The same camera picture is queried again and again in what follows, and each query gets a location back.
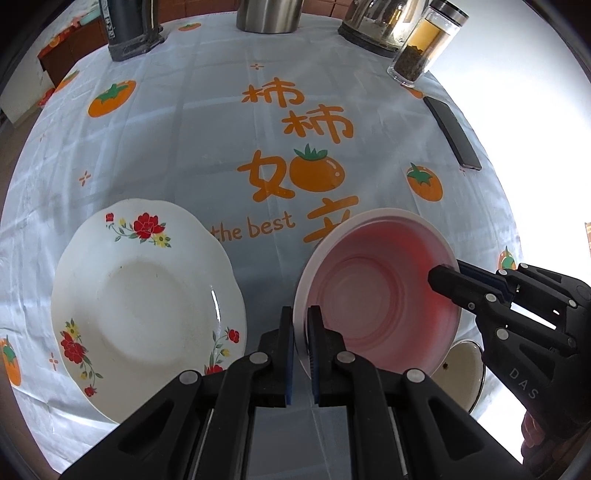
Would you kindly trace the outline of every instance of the tablecloth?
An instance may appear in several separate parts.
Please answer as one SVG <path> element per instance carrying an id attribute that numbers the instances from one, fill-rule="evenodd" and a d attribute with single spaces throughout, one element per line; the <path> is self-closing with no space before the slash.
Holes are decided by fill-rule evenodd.
<path id="1" fill-rule="evenodd" d="M 18 404 L 57 471 L 115 425 L 63 368 L 53 276 L 76 229 L 119 200 L 174 202 L 216 236 L 245 299 L 247 352 L 293 304 L 315 244 L 359 212 L 418 213 L 487 270 L 520 260 L 493 166 L 444 89 L 430 75 L 417 90 L 398 86 L 388 60 L 338 26 L 303 15 L 294 34 L 257 35 L 239 31 L 234 13 L 174 21 L 146 55 L 83 58 L 44 108 L 0 223 L 0 335 L 14 351 Z M 422 94 L 452 106 L 482 171 L 459 167 Z M 464 313 L 466 337 L 479 338 Z M 350 478 L 346 432 L 343 409 L 313 406 L 295 361 L 293 405 L 257 413 L 249 477 Z"/>

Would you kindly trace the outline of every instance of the stainless steel cup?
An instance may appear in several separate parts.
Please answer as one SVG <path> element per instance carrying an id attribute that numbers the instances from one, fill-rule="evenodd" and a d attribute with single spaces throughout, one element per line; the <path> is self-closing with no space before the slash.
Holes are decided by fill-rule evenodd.
<path id="1" fill-rule="evenodd" d="M 253 33 L 291 33 L 300 22 L 303 0 L 242 0 L 236 26 Z"/>

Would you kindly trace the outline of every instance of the human hand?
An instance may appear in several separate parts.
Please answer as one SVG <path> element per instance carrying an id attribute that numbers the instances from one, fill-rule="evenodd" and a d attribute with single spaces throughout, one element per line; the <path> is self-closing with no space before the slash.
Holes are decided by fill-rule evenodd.
<path id="1" fill-rule="evenodd" d="M 521 433 L 523 434 L 523 445 L 527 448 L 532 448 L 537 445 L 541 445 L 546 437 L 546 433 L 542 430 L 542 427 L 534 420 L 529 412 L 525 413 L 523 422 L 521 423 Z"/>

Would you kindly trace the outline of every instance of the pink bowl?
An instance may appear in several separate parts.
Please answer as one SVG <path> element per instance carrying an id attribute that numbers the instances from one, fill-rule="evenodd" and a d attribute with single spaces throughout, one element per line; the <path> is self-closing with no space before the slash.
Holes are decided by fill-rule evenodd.
<path id="1" fill-rule="evenodd" d="M 320 305 L 324 326 L 343 335 L 347 350 L 376 367 L 431 375 L 460 322 L 460 308 L 427 283 L 440 264 L 458 270 L 441 233 L 406 210 L 370 210 L 335 228 L 312 254 L 295 294 L 295 345 L 308 375 L 311 305 Z"/>

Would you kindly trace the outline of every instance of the floral plate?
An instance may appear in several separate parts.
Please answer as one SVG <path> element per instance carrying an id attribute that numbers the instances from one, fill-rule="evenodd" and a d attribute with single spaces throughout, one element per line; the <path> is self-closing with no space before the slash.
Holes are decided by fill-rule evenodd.
<path id="1" fill-rule="evenodd" d="M 154 200 L 80 226 L 56 269 L 51 321 L 68 373 L 116 422 L 184 370 L 226 369 L 246 345 L 226 252 L 188 211 Z"/>

